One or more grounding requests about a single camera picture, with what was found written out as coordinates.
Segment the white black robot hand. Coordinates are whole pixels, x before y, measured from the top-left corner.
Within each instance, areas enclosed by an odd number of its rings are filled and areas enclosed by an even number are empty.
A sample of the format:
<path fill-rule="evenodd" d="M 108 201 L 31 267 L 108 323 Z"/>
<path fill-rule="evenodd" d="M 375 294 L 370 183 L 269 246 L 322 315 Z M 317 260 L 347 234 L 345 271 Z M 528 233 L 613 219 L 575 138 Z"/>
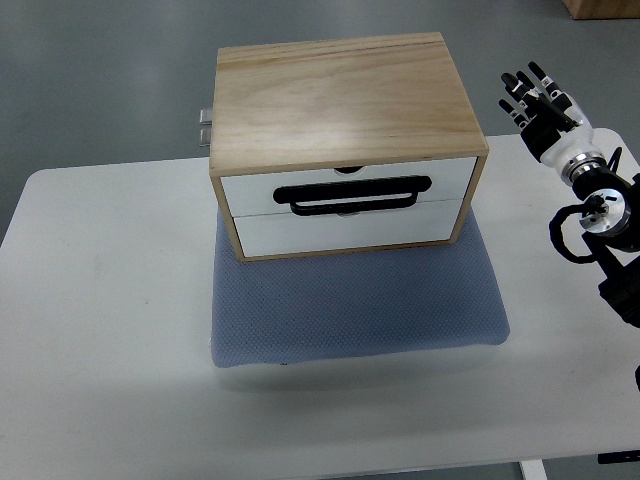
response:
<path fill-rule="evenodd" d="M 536 161 L 567 175 L 582 164 L 606 164 L 593 143 L 594 129 L 586 114 L 537 63 L 527 73 L 504 73 L 501 81 L 509 100 L 499 105 L 518 127 Z"/>

